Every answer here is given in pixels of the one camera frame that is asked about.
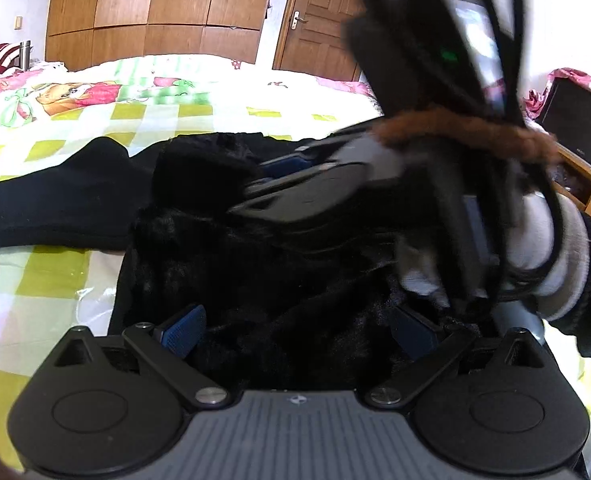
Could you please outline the white gloved right hand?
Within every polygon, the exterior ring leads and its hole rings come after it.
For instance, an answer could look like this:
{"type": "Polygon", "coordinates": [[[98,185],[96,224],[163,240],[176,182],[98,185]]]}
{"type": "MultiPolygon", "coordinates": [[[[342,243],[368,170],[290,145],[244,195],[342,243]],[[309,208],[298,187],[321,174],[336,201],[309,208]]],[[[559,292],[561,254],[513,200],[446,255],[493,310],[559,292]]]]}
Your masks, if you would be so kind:
{"type": "Polygon", "coordinates": [[[388,279],[435,313],[479,323],[497,304],[541,296],[544,318],[580,298],[588,272],[581,214],[538,162],[502,159],[449,136],[356,142],[370,207],[390,237],[388,279]]]}

